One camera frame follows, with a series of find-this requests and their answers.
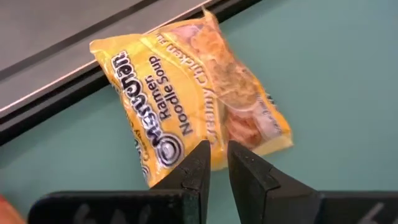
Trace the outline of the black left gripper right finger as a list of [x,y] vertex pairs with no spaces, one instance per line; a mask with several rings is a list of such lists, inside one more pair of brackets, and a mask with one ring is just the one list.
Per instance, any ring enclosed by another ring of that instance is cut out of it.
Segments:
[[316,223],[320,194],[236,141],[228,169],[241,224]]

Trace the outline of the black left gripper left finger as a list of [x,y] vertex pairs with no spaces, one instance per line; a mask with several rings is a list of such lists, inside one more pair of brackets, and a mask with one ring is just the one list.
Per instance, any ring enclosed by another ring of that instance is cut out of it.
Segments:
[[189,195],[182,206],[183,224],[206,224],[210,157],[210,142],[202,140],[171,173],[151,187],[152,190],[182,190]]

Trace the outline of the yellow Maruchan noodle pack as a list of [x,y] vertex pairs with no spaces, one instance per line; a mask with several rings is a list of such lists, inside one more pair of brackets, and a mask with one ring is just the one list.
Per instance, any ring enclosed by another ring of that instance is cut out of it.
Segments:
[[293,144],[288,122],[210,11],[148,34],[96,39],[90,52],[119,95],[149,186],[203,140],[213,170],[226,167],[229,141],[260,156]]

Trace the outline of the orange-red Maruchan noodle pack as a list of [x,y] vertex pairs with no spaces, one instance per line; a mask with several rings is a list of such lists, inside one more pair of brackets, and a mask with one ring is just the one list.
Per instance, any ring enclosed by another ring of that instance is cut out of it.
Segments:
[[18,211],[0,195],[0,224],[26,224]]

